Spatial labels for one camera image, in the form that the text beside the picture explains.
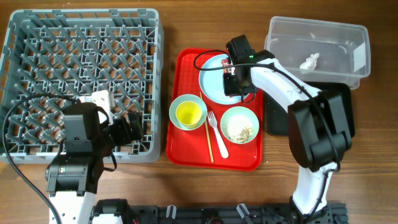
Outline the green bowl with scraps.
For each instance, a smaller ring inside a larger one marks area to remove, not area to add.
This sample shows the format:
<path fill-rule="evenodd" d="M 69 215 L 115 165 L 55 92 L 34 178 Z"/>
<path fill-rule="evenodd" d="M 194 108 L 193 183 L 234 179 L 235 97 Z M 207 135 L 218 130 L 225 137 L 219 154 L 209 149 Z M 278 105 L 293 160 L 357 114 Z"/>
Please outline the green bowl with scraps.
<path fill-rule="evenodd" d="M 247 144 L 259 133 L 259 119 L 249 108 L 235 106 L 224 112 L 221 117 L 221 132 L 230 142 Z"/>

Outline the yellow plastic cup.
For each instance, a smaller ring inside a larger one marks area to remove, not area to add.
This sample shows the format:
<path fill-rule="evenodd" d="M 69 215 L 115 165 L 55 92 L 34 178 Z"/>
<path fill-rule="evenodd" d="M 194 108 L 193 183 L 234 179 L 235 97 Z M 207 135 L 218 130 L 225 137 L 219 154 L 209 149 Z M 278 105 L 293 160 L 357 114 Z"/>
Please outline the yellow plastic cup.
<path fill-rule="evenodd" d="M 188 129 L 195 128 L 202 116 L 200 105 L 194 101 L 180 103 L 175 114 L 178 121 Z"/>

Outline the white napkin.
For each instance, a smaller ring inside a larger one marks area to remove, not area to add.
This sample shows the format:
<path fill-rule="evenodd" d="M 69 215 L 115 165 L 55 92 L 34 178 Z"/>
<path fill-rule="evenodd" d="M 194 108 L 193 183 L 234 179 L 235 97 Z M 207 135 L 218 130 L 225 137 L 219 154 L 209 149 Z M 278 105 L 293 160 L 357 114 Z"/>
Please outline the white napkin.
<path fill-rule="evenodd" d="M 302 70 L 314 70 L 317 66 L 317 59 L 320 56 L 319 53 L 311 54 L 309 58 L 307 58 L 304 63 L 300 65 L 300 69 Z"/>

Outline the red snack wrapper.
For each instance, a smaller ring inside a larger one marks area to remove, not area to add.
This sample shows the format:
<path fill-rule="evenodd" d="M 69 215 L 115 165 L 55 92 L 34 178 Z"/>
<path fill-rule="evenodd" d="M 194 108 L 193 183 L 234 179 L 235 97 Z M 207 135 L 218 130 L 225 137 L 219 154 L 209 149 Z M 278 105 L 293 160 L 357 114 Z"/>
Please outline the red snack wrapper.
<path fill-rule="evenodd" d="M 222 65 L 222 67 L 223 67 L 223 73 L 227 73 L 227 74 L 233 74 L 233 69 L 231 68 L 231 63 L 229 62 L 229 60 L 226 58 L 226 59 L 223 59 L 222 61 L 221 61 L 221 65 Z"/>

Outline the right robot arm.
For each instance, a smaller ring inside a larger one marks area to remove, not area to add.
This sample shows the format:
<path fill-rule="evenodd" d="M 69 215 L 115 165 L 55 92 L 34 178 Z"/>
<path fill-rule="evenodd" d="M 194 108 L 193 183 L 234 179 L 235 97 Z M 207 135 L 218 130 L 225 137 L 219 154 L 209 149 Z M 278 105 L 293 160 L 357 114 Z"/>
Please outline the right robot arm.
<path fill-rule="evenodd" d="M 225 95 L 263 90 L 288 115 L 290 151 L 300 166 L 290 200 L 293 220 L 308 223 L 321 217 L 331 176 L 340 170 L 344 153 L 352 146 L 341 94 L 304 83 L 269 51 L 256 52 L 245 35 L 231 39 L 226 49 Z"/>

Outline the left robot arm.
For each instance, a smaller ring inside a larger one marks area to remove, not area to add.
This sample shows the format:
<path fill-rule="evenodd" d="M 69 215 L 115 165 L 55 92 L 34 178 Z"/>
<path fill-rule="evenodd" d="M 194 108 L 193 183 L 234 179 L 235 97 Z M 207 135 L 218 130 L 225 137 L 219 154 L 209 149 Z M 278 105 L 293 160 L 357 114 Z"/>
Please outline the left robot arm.
<path fill-rule="evenodd" d="M 115 171 L 104 166 L 104 158 L 115 162 L 115 147 L 144 137 L 139 112 L 100 122 L 104 112 L 94 103 L 65 108 L 66 138 L 60 145 L 65 153 L 57 154 L 45 172 L 50 223 L 139 223 L 126 199 L 95 200 L 102 173 Z"/>

